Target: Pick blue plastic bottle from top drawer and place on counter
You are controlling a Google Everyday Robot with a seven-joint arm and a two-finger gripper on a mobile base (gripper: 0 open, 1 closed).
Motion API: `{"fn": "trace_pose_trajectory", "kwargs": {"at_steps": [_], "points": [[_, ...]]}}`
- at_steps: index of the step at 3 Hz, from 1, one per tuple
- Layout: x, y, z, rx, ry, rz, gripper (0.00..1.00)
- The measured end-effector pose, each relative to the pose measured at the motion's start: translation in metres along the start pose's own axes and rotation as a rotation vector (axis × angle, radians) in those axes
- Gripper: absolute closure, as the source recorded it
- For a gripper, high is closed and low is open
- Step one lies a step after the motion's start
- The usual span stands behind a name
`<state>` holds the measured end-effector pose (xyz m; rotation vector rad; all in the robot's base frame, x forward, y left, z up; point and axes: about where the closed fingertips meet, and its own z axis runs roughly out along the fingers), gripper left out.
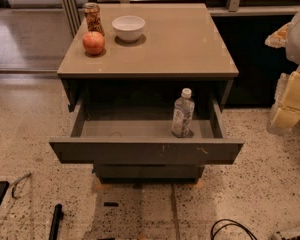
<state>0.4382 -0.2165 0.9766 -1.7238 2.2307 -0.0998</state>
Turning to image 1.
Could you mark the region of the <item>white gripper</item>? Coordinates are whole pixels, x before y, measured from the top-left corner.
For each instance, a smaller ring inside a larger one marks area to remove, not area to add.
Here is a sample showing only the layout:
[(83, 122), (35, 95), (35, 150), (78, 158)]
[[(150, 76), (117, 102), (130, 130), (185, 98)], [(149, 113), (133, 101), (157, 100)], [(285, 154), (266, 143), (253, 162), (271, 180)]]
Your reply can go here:
[[(292, 21), (269, 35), (265, 44), (272, 48), (286, 46), (288, 60), (300, 65), (300, 12)], [(300, 120), (300, 67), (291, 74), (282, 73), (277, 82), (271, 124), (291, 129)]]

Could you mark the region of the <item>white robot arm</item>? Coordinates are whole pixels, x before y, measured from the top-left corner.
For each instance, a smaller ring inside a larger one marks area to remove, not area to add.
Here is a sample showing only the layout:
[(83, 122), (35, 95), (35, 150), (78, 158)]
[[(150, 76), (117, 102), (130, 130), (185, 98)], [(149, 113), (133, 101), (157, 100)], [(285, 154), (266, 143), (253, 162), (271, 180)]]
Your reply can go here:
[(291, 74), (280, 75), (267, 123), (269, 133), (283, 135), (300, 121), (300, 11), (290, 22), (269, 35), (265, 44), (284, 48), (286, 58), (298, 65)]

